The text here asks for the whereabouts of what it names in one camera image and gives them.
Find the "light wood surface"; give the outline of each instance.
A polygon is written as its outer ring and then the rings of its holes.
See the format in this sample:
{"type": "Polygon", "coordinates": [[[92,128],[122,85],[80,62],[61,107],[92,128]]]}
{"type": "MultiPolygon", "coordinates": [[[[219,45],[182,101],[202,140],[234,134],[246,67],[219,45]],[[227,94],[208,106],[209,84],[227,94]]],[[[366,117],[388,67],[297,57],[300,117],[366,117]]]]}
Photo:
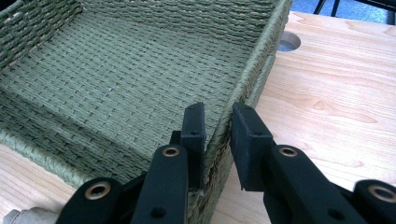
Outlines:
{"type": "MultiPolygon", "coordinates": [[[[334,183],[396,186],[396,28],[290,13],[302,45],[279,52],[257,111],[279,144],[302,149],[334,183]]],[[[0,146],[0,219],[12,209],[59,211],[74,189],[0,146]]],[[[269,223],[262,193],[233,167],[212,223],[269,223]]]]}

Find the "clamp jaw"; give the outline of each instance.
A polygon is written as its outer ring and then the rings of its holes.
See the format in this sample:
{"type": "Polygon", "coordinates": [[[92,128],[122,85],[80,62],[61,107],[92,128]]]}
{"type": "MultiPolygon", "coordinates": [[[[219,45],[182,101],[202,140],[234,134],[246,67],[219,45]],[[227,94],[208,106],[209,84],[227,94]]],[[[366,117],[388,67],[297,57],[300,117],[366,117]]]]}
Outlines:
{"type": "MultiPolygon", "coordinates": [[[[188,191],[205,191],[204,149],[199,103],[186,108],[182,130],[155,151],[145,175],[85,183],[57,223],[187,223],[188,191]]],[[[277,145],[250,106],[233,105],[231,150],[241,188],[264,192],[272,223],[396,223],[396,188],[362,180],[350,192],[331,183],[300,149],[277,145]]]]}
{"type": "Polygon", "coordinates": [[[253,108],[233,105],[231,150],[242,189],[263,191],[272,223],[396,223],[396,188],[330,182],[298,148],[277,145],[253,108]]]}
{"type": "Polygon", "coordinates": [[[82,185],[57,224],[187,223],[188,191],[205,191],[204,104],[185,109],[181,131],[159,147],[148,172],[122,185],[95,178],[82,185]]]}

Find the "dark floor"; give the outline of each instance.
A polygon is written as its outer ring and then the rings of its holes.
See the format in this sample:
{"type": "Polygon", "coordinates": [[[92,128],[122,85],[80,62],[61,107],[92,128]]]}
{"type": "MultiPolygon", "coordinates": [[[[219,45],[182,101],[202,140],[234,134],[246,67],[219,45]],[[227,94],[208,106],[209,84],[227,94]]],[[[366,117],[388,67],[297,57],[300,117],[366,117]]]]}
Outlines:
{"type": "MultiPolygon", "coordinates": [[[[292,11],[313,13],[318,0],[294,0],[292,11]]],[[[320,15],[330,16],[334,0],[327,0],[320,15]]],[[[378,7],[372,7],[354,0],[341,0],[336,17],[351,19],[356,21],[371,21],[383,24],[394,25],[395,17],[393,12],[388,12],[378,7]]]]}

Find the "woven texture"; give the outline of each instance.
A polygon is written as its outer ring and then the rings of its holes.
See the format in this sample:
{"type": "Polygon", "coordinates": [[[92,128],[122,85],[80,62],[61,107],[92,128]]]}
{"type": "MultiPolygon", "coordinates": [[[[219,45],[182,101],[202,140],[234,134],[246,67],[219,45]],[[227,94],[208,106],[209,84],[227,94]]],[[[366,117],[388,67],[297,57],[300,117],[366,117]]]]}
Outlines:
{"type": "Polygon", "coordinates": [[[125,183],[205,103],[206,223],[228,176],[233,102],[255,105],[289,0],[17,1],[0,12],[0,141],[74,187],[125,183]]]}

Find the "metal grommet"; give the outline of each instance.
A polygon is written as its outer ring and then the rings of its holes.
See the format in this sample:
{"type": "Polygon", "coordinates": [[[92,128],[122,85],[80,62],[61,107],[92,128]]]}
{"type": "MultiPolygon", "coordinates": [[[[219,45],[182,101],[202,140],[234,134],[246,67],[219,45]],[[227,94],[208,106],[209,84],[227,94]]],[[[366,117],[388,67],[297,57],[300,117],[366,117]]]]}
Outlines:
{"type": "Polygon", "coordinates": [[[295,157],[297,156],[297,151],[288,147],[282,147],[279,150],[280,154],[287,156],[287,157],[295,157]]]}
{"type": "Polygon", "coordinates": [[[387,202],[387,203],[396,203],[396,193],[391,191],[390,189],[378,186],[371,185],[369,187],[369,191],[373,194],[377,199],[387,202]]]}
{"type": "Polygon", "coordinates": [[[110,192],[110,189],[111,186],[108,182],[97,182],[85,191],[85,197],[89,200],[98,200],[105,197],[110,192]]]}
{"type": "Polygon", "coordinates": [[[175,157],[180,153],[180,150],[176,147],[167,147],[163,150],[163,155],[165,157],[175,157]]]}

